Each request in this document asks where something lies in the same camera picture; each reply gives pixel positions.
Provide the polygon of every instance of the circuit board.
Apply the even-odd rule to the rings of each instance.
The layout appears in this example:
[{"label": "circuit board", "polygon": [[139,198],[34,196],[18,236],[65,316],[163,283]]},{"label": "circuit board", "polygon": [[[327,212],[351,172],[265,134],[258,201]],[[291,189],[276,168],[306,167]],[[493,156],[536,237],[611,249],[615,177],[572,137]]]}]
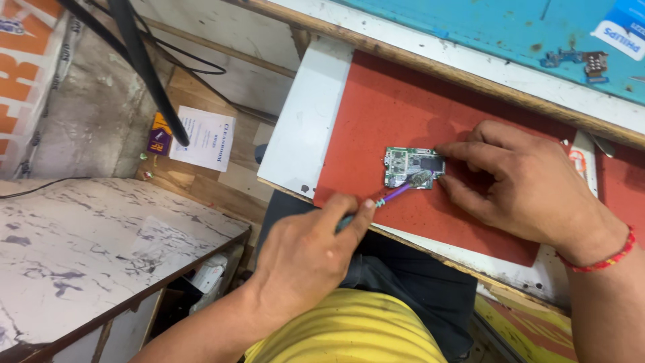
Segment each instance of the circuit board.
[{"label": "circuit board", "polygon": [[385,152],[386,187],[396,188],[416,172],[430,170],[432,178],[417,189],[432,189],[432,180],[446,174],[446,159],[432,149],[388,147]]}]

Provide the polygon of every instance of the black chip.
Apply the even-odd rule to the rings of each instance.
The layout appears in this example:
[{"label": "black chip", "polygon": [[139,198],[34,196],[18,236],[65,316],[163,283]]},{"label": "black chip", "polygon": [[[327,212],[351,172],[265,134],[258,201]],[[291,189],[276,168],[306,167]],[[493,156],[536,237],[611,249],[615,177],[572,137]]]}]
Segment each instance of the black chip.
[{"label": "black chip", "polygon": [[441,171],[443,170],[443,162],[440,158],[421,159],[421,167],[432,171]]}]

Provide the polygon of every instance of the blue workbench surface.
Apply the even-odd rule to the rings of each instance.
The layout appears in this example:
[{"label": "blue workbench surface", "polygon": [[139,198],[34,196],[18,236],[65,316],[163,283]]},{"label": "blue workbench surface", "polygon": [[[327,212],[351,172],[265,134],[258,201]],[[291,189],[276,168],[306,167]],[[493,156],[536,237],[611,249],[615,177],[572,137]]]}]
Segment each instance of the blue workbench surface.
[{"label": "blue workbench surface", "polygon": [[[645,105],[645,59],[590,35],[613,0],[333,0],[407,27]],[[610,82],[588,85],[585,64],[543,68],[548,51],[605,51]]]}]

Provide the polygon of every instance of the red thread bracelet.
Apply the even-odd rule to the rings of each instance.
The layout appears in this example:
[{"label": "red thread bracelet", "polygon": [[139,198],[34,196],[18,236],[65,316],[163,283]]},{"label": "red thread bracelet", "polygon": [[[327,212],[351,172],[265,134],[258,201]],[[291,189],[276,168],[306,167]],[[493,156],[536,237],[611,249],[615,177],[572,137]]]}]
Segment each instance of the red thread bracelet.
[{"label": "red thread bracelet", "polygon": [[569,267],[570,269],[572,269],[573,272],[593,272],[593,271],[606,269],[611,265],[617,264],[620,260],[622,260],[623,257],[627,256],[627,254],[631,252],[631,250],[634,248],[634,244],[636,243],[636,237],[634,236],[634,229],[631,226],[628,226],[628,227],[630,228],[630,234],[629,236],[627,236],[627,242],[625,243],[625,246],[623,246],[623,248],[612,257],[609,257],[608,259],[600,262],[596,262],[591,266],[578,267],[576,265],[573,265],[571,262],[567,261],[564,257],[562,257],[561,254],[556,252],[555,255],[560,258],[560,261],[562,261],[562,263],[566,267]]}]

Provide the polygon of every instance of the left hand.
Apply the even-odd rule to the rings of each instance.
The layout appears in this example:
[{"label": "left hand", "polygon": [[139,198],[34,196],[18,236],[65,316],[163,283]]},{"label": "left hand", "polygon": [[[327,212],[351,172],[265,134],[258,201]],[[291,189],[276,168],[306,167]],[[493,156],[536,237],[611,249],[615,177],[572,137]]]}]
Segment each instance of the left hand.
[{"label": "left hand", "polygon": [[[375,209],[371,200],[359,208],[355,197],[336,194],[324,208],[283,218],[273,226],[257,269],[244,284],[272,329],[313,308],[338,287]],[[335,234],[343,216],[354,212],[352,222]]]}]

